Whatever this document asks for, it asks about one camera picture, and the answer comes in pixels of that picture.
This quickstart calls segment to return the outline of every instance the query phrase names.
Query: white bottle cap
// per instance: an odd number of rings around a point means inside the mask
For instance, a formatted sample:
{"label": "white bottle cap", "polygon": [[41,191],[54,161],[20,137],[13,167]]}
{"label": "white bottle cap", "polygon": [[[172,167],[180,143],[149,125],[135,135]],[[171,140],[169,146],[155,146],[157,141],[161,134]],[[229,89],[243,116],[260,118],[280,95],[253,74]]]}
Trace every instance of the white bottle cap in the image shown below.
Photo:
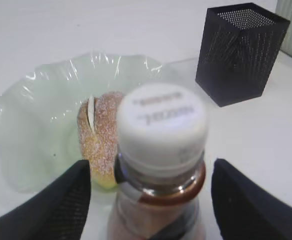
{"label": "white bottle cap", "polygon": [[119,149],[135,170],[175,177],[199,161],[208,121],[199,97],[167,83],[143,85],[124,97],[117,112]]}

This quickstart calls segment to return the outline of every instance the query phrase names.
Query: pen holder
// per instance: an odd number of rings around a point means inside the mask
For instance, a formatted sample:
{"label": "pen holder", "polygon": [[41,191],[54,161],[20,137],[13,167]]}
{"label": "pen holder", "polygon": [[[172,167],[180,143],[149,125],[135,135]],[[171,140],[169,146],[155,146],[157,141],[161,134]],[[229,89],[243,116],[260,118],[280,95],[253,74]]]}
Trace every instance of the pen holder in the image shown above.
{"label": "pen holder", "polygon": [[254,3],[208,8],[196,82],[220,107],[260,97],[289,24]]}

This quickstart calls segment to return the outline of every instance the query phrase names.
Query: green glass bowl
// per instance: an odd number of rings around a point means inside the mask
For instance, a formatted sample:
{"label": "green glass bowl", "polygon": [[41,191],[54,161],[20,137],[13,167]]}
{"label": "green glass bowl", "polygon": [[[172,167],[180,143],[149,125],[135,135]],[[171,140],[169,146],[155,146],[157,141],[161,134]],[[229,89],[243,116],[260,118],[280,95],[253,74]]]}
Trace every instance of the green glass bowl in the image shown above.
{"label": "green glass bowl", "polygon": [[[37,67],[0,96],[2,177],[14,191],[40,191],[82,159],[77,114],[87,97],[179,80],[171,67],[144,55],[92,52]],[[96,185],[94,191],[92,198],[104,202],[105,192]]]}

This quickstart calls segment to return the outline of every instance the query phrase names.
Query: white table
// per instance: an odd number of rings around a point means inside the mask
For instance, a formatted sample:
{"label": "white table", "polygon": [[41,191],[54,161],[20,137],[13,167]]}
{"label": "white table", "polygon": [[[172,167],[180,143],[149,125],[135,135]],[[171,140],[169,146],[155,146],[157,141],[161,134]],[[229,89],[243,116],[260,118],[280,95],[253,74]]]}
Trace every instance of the white table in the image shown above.
{"label": "white table", "polygon": [[[292,206],[292,59],[280,53],[260,98],[218,108],[195,84],[206,8],[242,0],[0,0],[0,94],[20,76],[51,63],[102,49],[146,54],[173,66],[207,103],[210,133],[207,181],[201,193],[208,240],[220,240],[210,199],[213,162],[225,158]],[[276,0],[255,0],[274,10]],[[0,199],[0,216],[31,194]],[[87,225],[94,224],[88,217]],[[83,240],[92,232],[85,228]]]}

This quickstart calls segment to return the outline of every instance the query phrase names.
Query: bottle neck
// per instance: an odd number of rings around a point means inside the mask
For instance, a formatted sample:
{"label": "bottle neck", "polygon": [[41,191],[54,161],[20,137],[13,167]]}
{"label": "bottle neck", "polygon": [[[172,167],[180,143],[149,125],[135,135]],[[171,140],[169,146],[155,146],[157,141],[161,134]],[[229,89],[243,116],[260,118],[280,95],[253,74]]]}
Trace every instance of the bottle neck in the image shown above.
{"label": "bottle neck", "polygon": [[120,170],[127,183],[139,192],[154,197],[183,194],[187,188],[205,178],[205,176],[203,177],[203,168],[205,168],[204,152],[193,168],[174,177],[144,175],[131,167],[120,153],[117,156],[117,161],[120,162]]}

